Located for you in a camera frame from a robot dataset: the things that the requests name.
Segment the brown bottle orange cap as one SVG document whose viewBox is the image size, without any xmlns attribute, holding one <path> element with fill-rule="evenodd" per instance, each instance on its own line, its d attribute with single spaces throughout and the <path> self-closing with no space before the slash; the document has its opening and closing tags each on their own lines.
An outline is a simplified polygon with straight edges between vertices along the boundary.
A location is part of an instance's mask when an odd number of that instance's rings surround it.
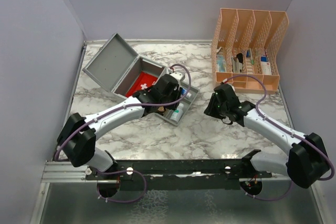
<svg viewBox="0 0 336 224">
<path fill-rule="evenodd" d="M 166 111 L 166 108 L 163 106 L 159 107 L 157 110 L 158 113 L 164 113 L 165 111 Z"/>
</svg>

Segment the grey plastic divider tray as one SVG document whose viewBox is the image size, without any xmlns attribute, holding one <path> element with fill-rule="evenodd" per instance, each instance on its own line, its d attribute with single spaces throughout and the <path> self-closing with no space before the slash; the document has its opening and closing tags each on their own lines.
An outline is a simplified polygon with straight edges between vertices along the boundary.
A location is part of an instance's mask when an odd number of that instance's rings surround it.
<svg viewBox="0 0 336 224">
<path fill-rule="evenodd" d="M 166 110 L 163 115 L 156 114 L 156 116 L 174 126 L 179 126 L 182 118 L 196 100 L 199 92 L 198 88 L 191 86 L 189 92 L 186 94 L 186 97 L 179 102 L 176 110 Z"/>
</svg>

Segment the red first aid kit pouch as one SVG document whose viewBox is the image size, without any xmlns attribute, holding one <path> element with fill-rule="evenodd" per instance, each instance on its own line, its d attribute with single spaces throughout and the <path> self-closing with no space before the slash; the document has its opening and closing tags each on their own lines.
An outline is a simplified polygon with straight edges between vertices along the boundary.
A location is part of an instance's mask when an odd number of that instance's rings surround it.
<svg viewBox="0 0 336 224">
<path fill-rule="evenodd" d="M 125 96 L 128 98 L 132 96 L 135 92 L 144 90 L 152 85 L 154 85 L 157 81 L 158 77 L 146 73 L 144 71 L 141 71 L 137 79 L 135 80 L 134 84 L 131 86 L 131 88 L 128 90 L 128 92 L 125 94 Z"/>
</svg>

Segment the white bottle green label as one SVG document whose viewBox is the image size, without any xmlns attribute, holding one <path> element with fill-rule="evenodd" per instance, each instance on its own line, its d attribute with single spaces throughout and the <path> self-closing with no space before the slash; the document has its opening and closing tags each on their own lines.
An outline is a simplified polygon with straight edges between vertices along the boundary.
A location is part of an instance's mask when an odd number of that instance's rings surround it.
<svg viewBox="0 0 336 224">
<path fill-rule="evenodd" d="M 178 122 L 183 114 L 183 109 L 184 109 L 184 104 L 180 103 L 176 110 L 174 110 L 174 112 L 172 113 L 170 120 L 174 121 L 174 122 Z"/>
</svg>

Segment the grey metal first aid case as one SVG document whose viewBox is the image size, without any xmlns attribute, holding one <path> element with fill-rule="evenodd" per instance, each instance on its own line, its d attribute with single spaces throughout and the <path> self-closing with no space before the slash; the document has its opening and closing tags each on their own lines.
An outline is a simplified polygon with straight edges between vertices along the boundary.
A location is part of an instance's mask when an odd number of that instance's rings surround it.
<svg viewBox="0 0 336 224">
<path fill-rule="evenodd" d="M 86 64 L 83 71 L 101 88 L 125 99 L 142 73 L 158 79 L 166 73 L 166 67 L 139 56 L 115 33 Z"/>
</svg>

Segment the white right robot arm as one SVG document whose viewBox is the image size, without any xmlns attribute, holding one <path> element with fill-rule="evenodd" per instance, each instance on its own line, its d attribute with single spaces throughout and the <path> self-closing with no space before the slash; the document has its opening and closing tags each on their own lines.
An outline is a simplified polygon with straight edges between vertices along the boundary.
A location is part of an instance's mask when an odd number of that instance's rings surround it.
<svg viewBox="0 0 336 224">
<path fill-rule="evenodd" d="M 221 120 L 229 119 L 230 124 L 237 123 L 253 130 L 286 154 L 282 157 L 257 151 L 241 164 L 241 171 L 246 177 L 271 172 L 288 176 L 301 188 L 309 188 L 314 182 L 323 180 L 324 174 L 334 175 L 319 135 L 295 131 L 268 117 L 257 105 L 249 101 L 240 102 L 230 84 L 221 84 L 214 89 L 204 113 Z"/>
</svg>

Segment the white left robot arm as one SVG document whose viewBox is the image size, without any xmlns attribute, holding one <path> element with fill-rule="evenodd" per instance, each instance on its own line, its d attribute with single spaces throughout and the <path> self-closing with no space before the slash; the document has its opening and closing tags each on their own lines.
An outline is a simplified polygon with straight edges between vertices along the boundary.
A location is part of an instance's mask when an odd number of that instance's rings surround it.
<svg viewBox="0 0 336 224">
<path fill-rule="evenodd" d="M 102 178 L 112 178 L 116 161 L 111 154 L 97 148 L 96 141 L 122 124 L 157 113 L 160 107 L 175 109 L 182 94 L 181 78 L 181 74 L 164 74 L 154 85 L 102 112 L 87 116 L 72 114 L 57 138 L 59 151 L 65 153 L 73 167 L 88 165 L 98 170 Z"/>
</svg>

